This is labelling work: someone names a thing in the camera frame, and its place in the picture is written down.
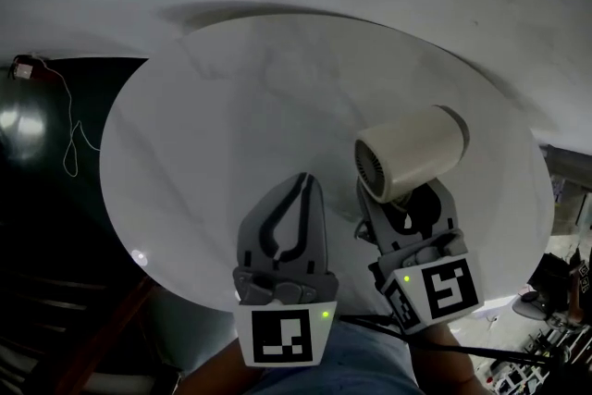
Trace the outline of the dark wooden furniture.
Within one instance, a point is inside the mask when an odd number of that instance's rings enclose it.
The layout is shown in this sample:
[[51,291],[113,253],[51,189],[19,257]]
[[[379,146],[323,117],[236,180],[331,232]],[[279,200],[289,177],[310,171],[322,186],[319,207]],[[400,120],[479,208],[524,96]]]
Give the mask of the dark wooden furniture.
[[144,325],[156,287],[89,223],[0,221],[0,395],[173,395]]

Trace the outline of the round white table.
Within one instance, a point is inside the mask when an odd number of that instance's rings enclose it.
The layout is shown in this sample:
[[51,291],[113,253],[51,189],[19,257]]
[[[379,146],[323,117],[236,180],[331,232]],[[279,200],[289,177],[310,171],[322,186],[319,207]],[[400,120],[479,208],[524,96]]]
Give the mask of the round white table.
[[467,123],[470,144],[442,180],[478,258],[487,307],[535,271],[554,203],[522,113],[485,77],[411,35],[360,20],[272,15],[211,25],[162,48],[118,94],[105,123],[100,180],[117,236],[165,289],[221,311],[240,222],[299,172],[323,190],[328,266],[343,313],[386,308],[360,218],[357,133],[431,105]]

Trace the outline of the person's light blue shirt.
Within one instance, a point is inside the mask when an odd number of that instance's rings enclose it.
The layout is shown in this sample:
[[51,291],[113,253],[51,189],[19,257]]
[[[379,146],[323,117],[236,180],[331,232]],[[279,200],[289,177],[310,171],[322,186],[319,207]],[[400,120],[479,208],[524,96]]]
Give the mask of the person's light blue shirt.
[[403,342],[346,323],[331,328],[321,364],[270,369],[244,395],[425,395]]

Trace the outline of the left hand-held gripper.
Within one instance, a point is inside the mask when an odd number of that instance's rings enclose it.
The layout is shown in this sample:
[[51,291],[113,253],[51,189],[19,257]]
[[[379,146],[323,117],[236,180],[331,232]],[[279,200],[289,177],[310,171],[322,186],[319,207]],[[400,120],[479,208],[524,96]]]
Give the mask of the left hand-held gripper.
[[[339,282],[326,273],[324,196],[313,175],[283,180],[245,216],[238,261],[244,267],[233,272],[240,297],[234,319],[245,364],[320,364],[336,315]],[[279,270],[299,276],[245,268],[271,269],[274,262]]]

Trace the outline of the red wall plug box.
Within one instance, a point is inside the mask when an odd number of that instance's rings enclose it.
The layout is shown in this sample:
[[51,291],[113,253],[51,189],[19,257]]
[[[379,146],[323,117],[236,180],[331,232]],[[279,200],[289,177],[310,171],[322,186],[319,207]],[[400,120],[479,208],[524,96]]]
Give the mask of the red wall plug box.
[[43,75],[44,62],[32,55],[17,55],[13,58],[9,75],[13,80],[32,80]]

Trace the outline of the cream hair dryer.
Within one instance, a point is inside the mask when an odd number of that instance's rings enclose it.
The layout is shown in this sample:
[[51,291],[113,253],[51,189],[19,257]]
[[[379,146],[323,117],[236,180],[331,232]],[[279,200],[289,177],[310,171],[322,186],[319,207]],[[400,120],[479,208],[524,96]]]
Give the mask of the cream hair dryer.
[[390,203],[457,166],[470,143],[465,120],[444,105],[362,130],[354,162],[364,189]]

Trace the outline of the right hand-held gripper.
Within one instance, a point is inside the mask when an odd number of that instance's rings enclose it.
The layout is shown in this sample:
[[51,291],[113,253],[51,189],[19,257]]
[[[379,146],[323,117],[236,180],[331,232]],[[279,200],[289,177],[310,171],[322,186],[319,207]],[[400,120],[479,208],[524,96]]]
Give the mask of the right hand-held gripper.
[[405,227],[406,210],[376,202],[359,179],[356,195],[365,239],[383,254],[369,270],[402,333],[458,319],[484,304],[477,261],[457,229],[452,194],[440,180],[415,190],[418,231]]

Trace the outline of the person's right forearm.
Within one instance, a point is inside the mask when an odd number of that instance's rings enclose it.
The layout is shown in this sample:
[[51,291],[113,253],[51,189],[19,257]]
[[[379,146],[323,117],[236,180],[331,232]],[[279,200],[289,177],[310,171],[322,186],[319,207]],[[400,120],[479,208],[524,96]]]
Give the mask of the person's right forearm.
[[413,372],[425,395],[487,395],[467,354],[418,347],[426,343],[459,346],[446,324],[434,325],[413,335],[410,347]]

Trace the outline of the person's left forearm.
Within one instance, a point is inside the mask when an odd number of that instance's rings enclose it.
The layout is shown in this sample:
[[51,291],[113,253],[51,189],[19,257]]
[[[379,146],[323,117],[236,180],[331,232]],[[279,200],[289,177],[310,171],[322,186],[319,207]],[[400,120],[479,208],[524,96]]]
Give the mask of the person's left forearm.
[[263,373],[263,368],[245,364],[240,342],[234,339],[186,376],[175,395],[244,395],[258,383]]

